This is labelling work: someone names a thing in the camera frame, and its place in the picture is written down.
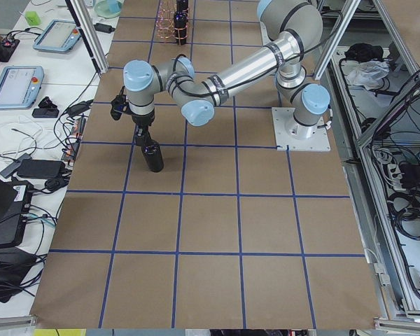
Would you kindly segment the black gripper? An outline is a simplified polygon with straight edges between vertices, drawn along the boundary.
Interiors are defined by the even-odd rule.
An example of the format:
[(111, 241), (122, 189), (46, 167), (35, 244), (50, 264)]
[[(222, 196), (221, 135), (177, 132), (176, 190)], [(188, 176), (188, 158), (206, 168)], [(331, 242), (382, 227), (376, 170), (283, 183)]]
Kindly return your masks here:
[(153, 124), (154, 119), (154, 113), (146, 115), (134, 114), (132, 116), (132, 121), (136, 125), (134, 142), (137, 146), (154, 146), (156, 144), (149, 133), (149, 127)]

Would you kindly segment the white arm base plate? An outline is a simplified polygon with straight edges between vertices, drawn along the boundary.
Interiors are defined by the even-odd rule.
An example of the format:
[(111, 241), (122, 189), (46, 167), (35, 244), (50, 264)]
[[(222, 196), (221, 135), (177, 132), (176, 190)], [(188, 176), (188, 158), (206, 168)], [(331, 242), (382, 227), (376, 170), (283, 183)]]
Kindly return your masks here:
[(323, 118), (312, 126), (303, 126), (294, 119), (294, 108), (273, 107), (272, 119), (278, 151), (328, 152), (330, 142)]

